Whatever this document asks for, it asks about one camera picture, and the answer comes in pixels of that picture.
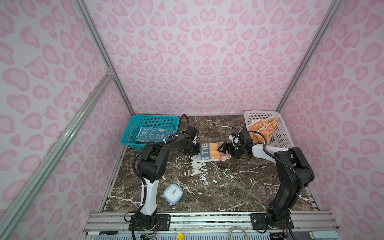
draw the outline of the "blue alarm clock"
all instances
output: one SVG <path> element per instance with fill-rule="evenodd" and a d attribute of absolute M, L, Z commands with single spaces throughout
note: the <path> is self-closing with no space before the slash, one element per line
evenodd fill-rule
<path fill-rule="evenodd" d="M 171 184 L 164 190 L 164 198 L 170 205 L 175 205 L 182 197 L 183 190 L 176 184 Z"/>

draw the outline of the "pink leopard print wall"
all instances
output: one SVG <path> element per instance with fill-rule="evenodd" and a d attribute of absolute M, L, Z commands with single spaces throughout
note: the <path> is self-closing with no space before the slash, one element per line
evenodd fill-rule
<path fill-rule="evenodd" d="M 275 110 L 331 0 L 86 0 L 137 114 Z"/>
<path fill-rule="evenodd" d="M 71 0 L 0 2 L 0 218 L 105 72 Z"/>
<path fill-rule="evenodd" d="M 80 238 L 89 214 L 100 204 L 128 121 L 110 83 L 10 240 Z"/>
<path fill-rule="evenodd" d="M 282 112 L 346 240 L 384 238 L 383 12 L 346 1 Z"/>

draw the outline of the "white plastic basket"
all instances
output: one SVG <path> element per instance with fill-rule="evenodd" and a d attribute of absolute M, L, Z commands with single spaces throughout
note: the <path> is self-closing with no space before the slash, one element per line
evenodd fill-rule
<path fill-rule="evenodd" d="M 271 116 L 280 116 L 279 121 L 276 124 L 276 127 L 273 131 L 273 135 L 271 141 L 268 145 L 274 147 L 286 147 L 291 148 L 294 147 L 291 136 L 288 133 L 287 126 L 285 126 L 284 120 L 280 113 L 273 111 L 263 111 L 263 110 L 251 110 L 244 112 L 245 125 L 248 129 L 248 124 L 252 122 L 252 120 L 265 119 Z"/>

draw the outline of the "aluminum rail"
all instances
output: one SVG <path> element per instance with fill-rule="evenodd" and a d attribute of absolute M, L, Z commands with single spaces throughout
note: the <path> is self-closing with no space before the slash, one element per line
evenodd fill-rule
<path fill-rule="evenodd" d="M 93 23 L 92 16 L 88 10 L 87 5 L 85 4 L 84 0 L 73 0 L 73 1 L 75 3 L 76 7 L 78 8 L 81 17 L 83 18 L 85 26 L 87 27 L 89 33 L 91 34 L 93 41 L 96 44 L 96 48 L 100 52 L 101 58 L 103 59 L 105 66 L 111 71 L 111 74 L 114 76 L 113 81 L 115 82 L 115 85 L 119 91 L 121 98 L 123 99 L 124 104 L 128 108 L 130 114 L 132 116 L 135 115 L 135 113 L 132 109 L 132 106 L 129 103 L 128 97 L 127 97 L 127 95 L 126 95 L 126 93 L 125 93 L 125 91 L 121 85 L 121 82 L 120 82 L 120 80 L 116 74 L 116 71 L 113 68 L 113 64 L 112 64 L 112 62 L 108 56 L 106 48 L 105 48 L 103 42 L 101 41 L 101 37 L 99 36 L 99 33 L 96 29 L 96 26 Z"/>
<path fill-rule="evenodd" d="M 285 103 L 288 101 L 289 96 L 291 95 L 293 89 L 295 88 L 296 84 L 299 82 L 301 74 L 303 73 L 304 69 L 307 67 L 309 61 L 311 60 L 313 54 L 315 53 L 317 47 L 319 46 L 322 38 L 324 37 L 329 27 L 331 26 L 343 1 L 344 0 L 333 0 L 333 2 L 331 3 L 331 6 L 329 7 L 327 13 L 325 14 L 323 21 L 321 22 L 317 32 L 313 37 L 311 44 L 307 49 L 307 52 L 303 57 L 303 60 L 300 62 L 295 74 L 292 77 L 291 82 L 289 83 L 287 89 L 285 90 L 283 97 L 281 98 L 281 101 L 277 106 L 276 112 L 281 113 L 281 111 L 283 110 Z"/>
<path fill-rule="evenodd" d="M 70 146 L 77 132 L 80 130 L 89 114 L 93 111 L 93 108 L 103 95 L 105 89 L 109 86 L 112 79 L 113 76 L 111 74 L 107 73 L 107 75 L 104 76 L 97 88 L 93 91 L 90 97 L 80 108 L 79 112 L 70 122 L 67 129 L 65 129 L 52 150 L 44 158 L 36 172 L 31 176 L 17 198 L 9 206 L 0 221 L 0 240 L 7 240 L 16 228 L 19 221 L 22 219 L 25 212 L 39 193 L 40 189 L 43 187 L 45 181 L 51 175 L 57 163 Z"/>
<path fill-rule="evenodd" d="M 265 212 L 165 212 L 170 214 L 170 231 L 162 232 L 226 232 L 233 226 L 241 226 L 252 230 L 249 214 Z M 102 213 L 91 214 L 85 226 L 84 232 L 88 231 L 119 231 L 129 232 L 129 223 L 123 217 L 125 213 Z M 340 231 L 330 211 L 293 211 L 291 213 L 294 232 L 303 231 Z"/>

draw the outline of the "blue towel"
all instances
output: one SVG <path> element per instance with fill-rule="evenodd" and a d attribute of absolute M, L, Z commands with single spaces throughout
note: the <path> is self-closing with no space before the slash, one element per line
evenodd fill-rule
<path fill-rule="evenodd" d="M 162 141 L 164 138 L 168 139 L 168 137 L 175 133 L 174 129 L 165 129 L 165 128 L 157 128 L 157 127 L 141 127 L 139 134 L 136 136 L 136 140 L 138 142 L 149 142 Z"/>

